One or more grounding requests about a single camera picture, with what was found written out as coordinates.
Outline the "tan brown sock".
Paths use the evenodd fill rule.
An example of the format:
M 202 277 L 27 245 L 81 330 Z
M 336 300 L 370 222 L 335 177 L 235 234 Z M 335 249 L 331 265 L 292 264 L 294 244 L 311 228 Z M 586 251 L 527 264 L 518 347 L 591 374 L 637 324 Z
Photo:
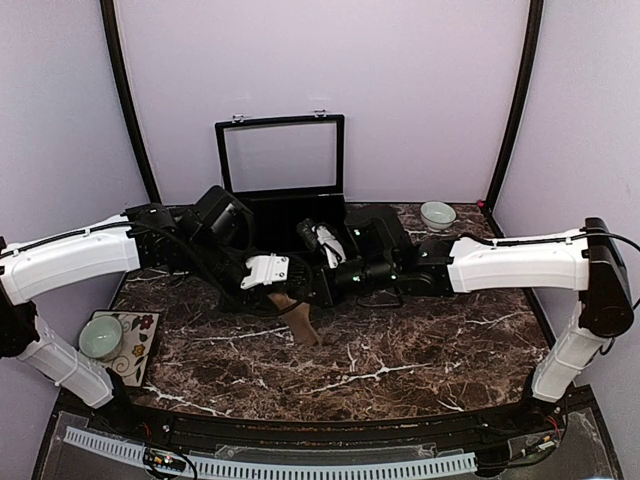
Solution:
M 272 293 L 270 300 L 279 310 L 284 310 L 295 303 L 285 293 Z M 310 305 L 301 303 L 295 309 L 281 316 L 293 335 L 294 341 L 299 345 L 320 345 L 321 339 L 310 322 Z

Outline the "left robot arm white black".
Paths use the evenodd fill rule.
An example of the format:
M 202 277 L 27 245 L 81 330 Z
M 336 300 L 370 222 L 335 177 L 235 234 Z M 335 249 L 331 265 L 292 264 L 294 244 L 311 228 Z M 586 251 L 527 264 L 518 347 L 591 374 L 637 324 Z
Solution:
M 220 186 L 193 205 L 134 207 L 83 229 L 1 246 L 1 355 L 39 370 L 100 412 L 120 436 L 141 427 L 121 378 L 56 335 L 35 297 L 115 273 L 166 267 L 199 276 L 231 304 L 255 316 L 282 318 L 303 345 L 320 338 L 304 297 L 312 273 L 293 255 L 253 248 L 253 215 Z

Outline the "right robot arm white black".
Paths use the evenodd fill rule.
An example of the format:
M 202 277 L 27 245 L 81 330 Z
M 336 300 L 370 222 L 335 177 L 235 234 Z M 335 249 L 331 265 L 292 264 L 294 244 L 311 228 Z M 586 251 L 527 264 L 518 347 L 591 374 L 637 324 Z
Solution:
M 387 288 L 419 297 L 507 288 L 577 293 L 567 326 L 531 375 L 529 396 L 511 410 L 510 424 L 521 434 L 545 422 L 548 403 L 560 400 L 597 352 L 633 325 L 635 305 L 615 245 L 619 238 L 600 218 L 551 235 L 483 239 L 465 233 L 421 244 L 411 241 L 395 211 L 386 206 L 354 210 L 344 226 L 354 257 L 348 256 L 332 227 L 309 220 L 298 227 L 309 248 L 326 257 L 313 298 L 322 306 Z

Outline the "black display case glass lid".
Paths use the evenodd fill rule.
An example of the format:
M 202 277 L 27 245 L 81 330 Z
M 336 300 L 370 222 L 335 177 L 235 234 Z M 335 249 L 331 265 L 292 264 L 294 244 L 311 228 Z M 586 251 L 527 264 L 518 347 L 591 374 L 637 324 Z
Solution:
M 301 253 L 296 231 L 309 218 L 346 248 L 346 119 L 342 114 L 224 121 L 215 134 L 224 188 L 254 215 L 259 250 Z

